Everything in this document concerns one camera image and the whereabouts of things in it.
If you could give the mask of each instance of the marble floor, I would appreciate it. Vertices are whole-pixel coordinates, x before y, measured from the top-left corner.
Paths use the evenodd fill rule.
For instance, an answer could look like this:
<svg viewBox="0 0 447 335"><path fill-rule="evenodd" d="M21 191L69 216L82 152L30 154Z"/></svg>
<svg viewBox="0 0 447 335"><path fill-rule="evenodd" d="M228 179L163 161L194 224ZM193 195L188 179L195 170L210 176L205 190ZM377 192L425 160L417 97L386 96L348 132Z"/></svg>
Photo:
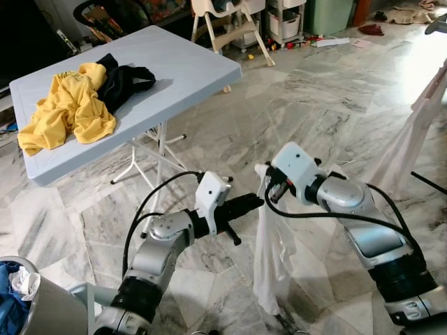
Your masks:
<svg viewBox="0 0 447 335"><path fill-rule="evenodd" d="M325 167L351 177L402 127L410 104L447 57L447 35L425 26L382 24L385 36L356 29L337 37L372 42L302 48L241 61L243 78L230 94L217 93L169 122L168 133L188 137L173 145L191 169L232 175L231 196L258 188L256 163L296 141ZM414 170L447 186L447 107L430 127ZM117 287L124 239L147 185L134 176L109 181L130 163L123 146L45 188L27 179L17 143L0 148L0 255L30 259L41 274L67 288L80 281ZM154 178L154 162L138 156ZM160 210L192 208L194 180L163 192ZM446 283L446 196L410 179L397 206L425 252L429 270ZM288 200L288 210L298 205ZM218 329L223 335L397 335L374 283L330 221L291 221L297 246L287 298L273 317L256 303L253 262L257 212L234 222L243 243L226 235L187 249L153 324L153 334ZM141 243L138 233L131 253Z"/></svg>

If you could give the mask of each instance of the white fabric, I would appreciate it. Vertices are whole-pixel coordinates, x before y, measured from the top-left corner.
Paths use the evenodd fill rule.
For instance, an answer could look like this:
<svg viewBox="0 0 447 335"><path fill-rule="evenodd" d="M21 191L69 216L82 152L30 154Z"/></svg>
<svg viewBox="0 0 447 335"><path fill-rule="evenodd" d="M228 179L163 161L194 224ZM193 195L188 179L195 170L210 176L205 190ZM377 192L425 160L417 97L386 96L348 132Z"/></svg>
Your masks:
<svg viewBox="0 0 447 335"><path fill-rule="evenodd" d="M258 196L264 198L269 177L265 176L267 165L256 164L255 171L261 178ZM280 201L278 208L282 211L286 206ZM295 241L286 219L276 215L266 204L259 207L259 224L256 235L254 256L254 294L258 303L270 315L278 315L279 307L276 291L279 285L289 278L293 272L290 256L296 253Z"/></svg>
<svg viewBox="0 0 447 335"><path fill-rule="evenodd" d="M446 71L447 60L411 106L413 113L404 127L388 143L384 152L374 159L361 180L378 186L392 198L400 196L399 191L411 174L428 128L441 109L441 99L446 90ZM378 198L376 204L383 206L383 199Z"/></svg>
<svg viewBox="0 0 447 335"><path fill-rule="evenodd" d="M19 271L9 274L9 282L14 291L19 292L22 301L31 301L41 284L41 275L29 273L24 267L19 267Z"/></svg>

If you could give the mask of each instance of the laundry basket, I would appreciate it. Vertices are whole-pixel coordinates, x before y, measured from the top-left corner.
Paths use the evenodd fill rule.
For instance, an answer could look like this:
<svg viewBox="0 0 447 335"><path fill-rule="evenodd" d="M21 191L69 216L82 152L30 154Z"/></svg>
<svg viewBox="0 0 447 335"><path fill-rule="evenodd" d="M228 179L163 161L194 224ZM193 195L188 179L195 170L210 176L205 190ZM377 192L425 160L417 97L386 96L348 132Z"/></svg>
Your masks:
<svg viewBox="0 0 447 335"><path fill-rule="evenodd" d="M308 0L309 30L315 35L330 35L348 25L353 0Z"/></svg>
<svg viewBox="0 0 447 335"><path fill-rule="evenodd" d="M28 272L37 268L21 257L0 257L0 262L16 262ZM41 277L41 284L20 335L87 335L87 308L70 292Z"/></svg>

